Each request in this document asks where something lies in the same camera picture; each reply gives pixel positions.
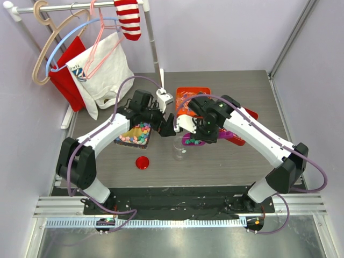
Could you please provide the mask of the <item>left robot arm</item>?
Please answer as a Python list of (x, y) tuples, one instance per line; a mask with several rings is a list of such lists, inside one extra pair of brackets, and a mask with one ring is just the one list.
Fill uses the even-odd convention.
[(96, 157), (120, 135), (140, 123), (148, 123), (162, 137), (175, 136), (174, 115), (164, 118), (171, 94), (158, 90), (156, 97), (147, 91), (136, 90), (131, 99), (117, 108), (115, 114), (90, 133), (64, 139), (56, 165), (56, 174), (83, 190), (96, 201), (96, 209), (109, 214), (114, 209), (110, 189), (97, 178)]

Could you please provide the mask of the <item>gold tin of star candies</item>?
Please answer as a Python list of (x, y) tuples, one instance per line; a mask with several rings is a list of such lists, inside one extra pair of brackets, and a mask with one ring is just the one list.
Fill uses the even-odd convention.
[(125, 147), (147, 149), (151, 132), (152, 129), (149, 123), (139, 123), (115, 138), (114, 143)]

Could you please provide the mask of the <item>orange candy box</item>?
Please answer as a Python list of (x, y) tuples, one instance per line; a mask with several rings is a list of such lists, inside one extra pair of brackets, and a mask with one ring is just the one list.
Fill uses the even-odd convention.
[(179, 87), (176, 90), (176, 109), (178, 109), (179, 107), (181, 107), (178, 112), (177, 115), (183, 115), (183, 114), (187, 114), (189, 116), (192, 117), (197, 117), (196, 113), (194, 113), (189, 107), (188, 107), (188, 103), (190, 101), (185, 102), (183, 105), (181, 105), (186, 98), (196, 95), (198, 93), (201, 94), (210, 94), (211, 90), (207, 87)]

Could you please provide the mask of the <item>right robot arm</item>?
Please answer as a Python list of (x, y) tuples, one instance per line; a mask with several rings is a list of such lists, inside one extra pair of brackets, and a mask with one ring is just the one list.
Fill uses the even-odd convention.
[(223, 95), (195, 95), (188, 103), (195, 117), (182, 114), (176, 126), (208, 144), (217, 142), (221, 129), (230, 131), (255, 148), (273, 167), (261, 180), (253, 183), (243, 198), (243, 207), (255, 212), (274, 194), (287, 194), (306, 168), (309, 149), (277, 136), (254, 119), (237, 101)]

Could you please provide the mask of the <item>purple plastic scoop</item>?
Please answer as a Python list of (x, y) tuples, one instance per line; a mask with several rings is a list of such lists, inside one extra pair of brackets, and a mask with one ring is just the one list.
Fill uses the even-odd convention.
[[(234, 137), (234, 133), (230, 131), (220, 131), (217, 139), (230, 139)], [(181, 143), (183, 146), (196, 146), (200, 147), (206, 144), (203, 140), (196, 140), (192, 137), (191, 133), (182, 136)]]

